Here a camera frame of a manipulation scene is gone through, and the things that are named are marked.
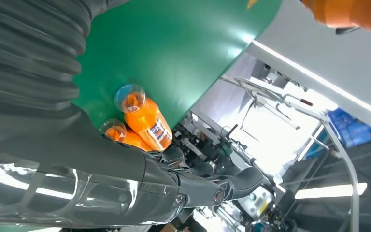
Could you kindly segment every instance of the green table surface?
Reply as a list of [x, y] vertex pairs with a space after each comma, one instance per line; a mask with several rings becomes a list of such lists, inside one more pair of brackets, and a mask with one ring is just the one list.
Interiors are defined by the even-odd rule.
[[74, 82], [98, 126], [122, 120], [113, 103], [124, 84], [142, 86], [170, 126], [274, 19], [282, 0], [132, 0], [98, 16]]

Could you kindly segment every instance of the orange object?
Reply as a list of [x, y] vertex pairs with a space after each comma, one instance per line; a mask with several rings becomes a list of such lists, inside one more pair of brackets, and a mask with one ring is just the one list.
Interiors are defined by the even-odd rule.
[[158, 106], [145, 97], [141, 87], [123, 86], [116, 93], [116, 106], [133, 131], [154, 151], [164, 151], [170, 144], [172, 132]]
[[247, 4], [247, 9], [251, 8], [258, 0], [249, 0]]
[[315, 20], [329, 27], [361, 26], [371, 31], [371, 0], [302, 0]]
[[100, 132], [115, 142], [135, 146], [143, 151], [151, 151], [150, 147], [131, 129], [117, 119], [110, 119], [99, 127]]

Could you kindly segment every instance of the bottle label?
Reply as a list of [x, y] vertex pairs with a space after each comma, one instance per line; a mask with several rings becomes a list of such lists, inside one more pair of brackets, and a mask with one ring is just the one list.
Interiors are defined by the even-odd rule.
[[148, 134], [153, 137], [156, 141], [161, 142], [161, 140], [167, 136], [171, 140], [170, 134], [167, 133], [167, 128], [161, 122], [160, 118], [157, 118], [156, 123], [147, 130]]

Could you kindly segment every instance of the blue box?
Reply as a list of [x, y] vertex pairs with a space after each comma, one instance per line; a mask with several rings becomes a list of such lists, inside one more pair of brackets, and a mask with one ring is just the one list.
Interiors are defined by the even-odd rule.
[[342, 109], [328, 113], [335, 133], [346, 148], [371, 142], [371, 126]]

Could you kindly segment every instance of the orange drink bottle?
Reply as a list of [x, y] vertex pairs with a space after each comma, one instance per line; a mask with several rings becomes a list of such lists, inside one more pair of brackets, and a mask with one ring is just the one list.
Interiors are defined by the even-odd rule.
[[123, 111], [127, 125], [152, 150], [164, 151], [171, 144], [171, 129], [158, 106], [146, 97], [143, 88], [134, 84], [121, 87], [116, 92], [114, 103]]
[[134, 131], [127, 129], [126, 126], [117, 119], [109, 119], [103, 122], [99, 127], [99, 131], [115, 142], [132, 145], [147, 152], [151, 150]]

